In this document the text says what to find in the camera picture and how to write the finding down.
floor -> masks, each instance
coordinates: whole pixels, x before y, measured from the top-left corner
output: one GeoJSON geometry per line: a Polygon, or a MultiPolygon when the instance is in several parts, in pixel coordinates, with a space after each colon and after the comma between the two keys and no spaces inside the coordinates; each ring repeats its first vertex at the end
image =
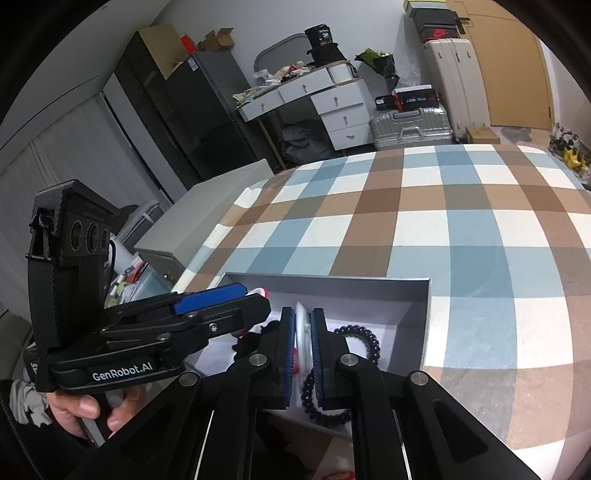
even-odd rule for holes
{"type": "Polygon", "coordinates": [[[527,127],[491,127],[503,145],[526,145],[549,152],[550,132],[527,127]]]}

open gray box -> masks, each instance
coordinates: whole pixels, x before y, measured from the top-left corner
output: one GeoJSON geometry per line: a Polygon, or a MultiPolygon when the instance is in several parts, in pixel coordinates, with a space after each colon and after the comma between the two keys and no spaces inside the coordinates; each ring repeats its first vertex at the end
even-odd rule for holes
{"type": "MultiPolygon", "coordinates": [[[[248,290],[262,287],[270,293],[272,312],[268,321],[278,320],[283,307],[295,307],[298,301],[309,312],[317,307],[323,308],[329,330],[343,325],[361,325],[376,335],[381,349],[378,363],[381,370],[407,375],[423,367],[428,332],[429,279],[226,273],[218,285],[235,282],[248,290]]],[[[348,339],[351,351],[365,356],[365,348],[354,345],[357,341],[348,339]]],[[[232,345],[235,343],[236,339],[231,335],[212,339],[206,349],[190,355],[187,363],[206,375],[225,371],[233,362],[232,345]]],[[[327,428],[310,421],[301,408],[296,385],[291,406],[286,411],[273,413],[322,431],[350,435],[349,425],[327,428]]]]}

dark gray refrigerator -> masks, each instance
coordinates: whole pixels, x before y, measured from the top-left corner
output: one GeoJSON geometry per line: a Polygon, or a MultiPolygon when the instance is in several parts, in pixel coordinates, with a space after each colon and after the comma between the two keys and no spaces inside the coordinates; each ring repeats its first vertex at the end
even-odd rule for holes
{"type": "Polygon", "coordinates": [[[175,110],[193,146],[190,160],[202,180],[266,158],[278,163],[256,122],[236,111],[235,93],[249,88],[229,50],[197,52],[165,82],[175,110]]]}

white curtain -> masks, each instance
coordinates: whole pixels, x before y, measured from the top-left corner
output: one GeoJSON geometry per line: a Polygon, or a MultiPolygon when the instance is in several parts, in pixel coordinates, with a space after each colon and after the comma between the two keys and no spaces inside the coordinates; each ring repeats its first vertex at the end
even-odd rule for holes
{"type": "Polygon", "coordinates": [[[33,200],[39,190],[71,179],[117,207],[152,200],[168,206],[99,95],[50,125],[0,174],[0,302],[28,320],[33,200]]]}

checkered tablecloth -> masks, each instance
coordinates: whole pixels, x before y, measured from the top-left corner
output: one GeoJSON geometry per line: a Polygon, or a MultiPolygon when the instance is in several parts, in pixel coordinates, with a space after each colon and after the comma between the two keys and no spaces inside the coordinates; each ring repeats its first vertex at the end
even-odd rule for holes
{"type": "Polygon", "coordinates": [[[539,476],[591,445],[591,196],[548,154],[447,145],[246,189],[178,291],[240,273],[431,278],[424,369],[539,476]]]}

